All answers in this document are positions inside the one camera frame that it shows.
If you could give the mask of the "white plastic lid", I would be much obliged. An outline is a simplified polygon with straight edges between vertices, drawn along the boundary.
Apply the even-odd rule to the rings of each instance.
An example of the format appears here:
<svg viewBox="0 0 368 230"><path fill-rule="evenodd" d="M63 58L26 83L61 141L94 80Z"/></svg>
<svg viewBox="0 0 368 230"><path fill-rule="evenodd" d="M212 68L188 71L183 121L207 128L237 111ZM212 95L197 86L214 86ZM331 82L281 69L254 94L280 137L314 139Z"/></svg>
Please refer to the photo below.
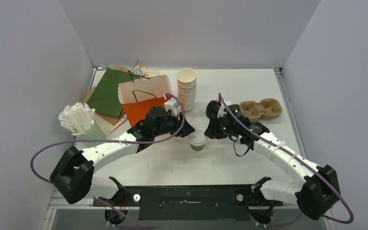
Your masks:
<svg viewBox="0 0 368 230"><path fill-rule="evenodd" d="M203 146L207 142L207 137L204 135L204 131L197 129L188 136L188 140L193 146Z"/></svg>

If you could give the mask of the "orange paper bag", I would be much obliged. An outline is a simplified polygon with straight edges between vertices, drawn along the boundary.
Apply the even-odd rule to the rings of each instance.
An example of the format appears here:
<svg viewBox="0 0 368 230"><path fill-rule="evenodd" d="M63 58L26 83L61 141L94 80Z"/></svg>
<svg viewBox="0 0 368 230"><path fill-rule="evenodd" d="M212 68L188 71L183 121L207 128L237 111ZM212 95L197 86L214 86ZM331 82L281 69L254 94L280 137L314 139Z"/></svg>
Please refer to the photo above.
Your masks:
<svg viewBox="0 0 368 230"><path fill-rule="evenodd" d="M131 126L146 117L154 106L164 107L165 93L171 93L168 76L154 76L118 85L118 98Z"/></svg>

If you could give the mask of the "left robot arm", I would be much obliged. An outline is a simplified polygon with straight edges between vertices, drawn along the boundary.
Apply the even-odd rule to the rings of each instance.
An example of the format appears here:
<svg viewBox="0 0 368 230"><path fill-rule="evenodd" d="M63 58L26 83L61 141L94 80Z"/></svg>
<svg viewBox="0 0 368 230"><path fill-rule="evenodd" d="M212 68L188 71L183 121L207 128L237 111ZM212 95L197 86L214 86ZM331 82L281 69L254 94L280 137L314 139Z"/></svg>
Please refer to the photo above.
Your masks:
<svg viewBox="0 0 368 230"><path fill-rule="evenodd" d="M99 169L146 149L155 143L158 136L170 134L185 138L194 131L183 113L174 116L170 110L155 106L144 119L111 142L82 150L68 148L51 173L50 181L69 204L94 196L118 206L124 201L122 185L113 177L95 176Z"/></svg>

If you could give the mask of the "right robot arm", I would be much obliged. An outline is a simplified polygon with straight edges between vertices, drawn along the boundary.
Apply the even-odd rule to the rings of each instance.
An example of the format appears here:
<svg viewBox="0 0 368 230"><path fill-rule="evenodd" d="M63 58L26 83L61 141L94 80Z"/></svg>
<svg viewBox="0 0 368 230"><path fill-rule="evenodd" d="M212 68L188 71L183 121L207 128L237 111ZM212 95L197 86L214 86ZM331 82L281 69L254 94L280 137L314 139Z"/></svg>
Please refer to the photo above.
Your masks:
<svg viewBox="0 0 368 230"><path fill-rule="evenodd" d="M313 220L322 217L339 201L337 173L330 165L324 167L302 157L273 132L259 122L251 123L240 112L237 104L229 105L231 114L219 102L210 101L206 107L209 124L204 132L210 139L229 138L268 158L292 180L279 182L264 177L252 185L252 199L258 205L269 200L296 205Z"/></svg>

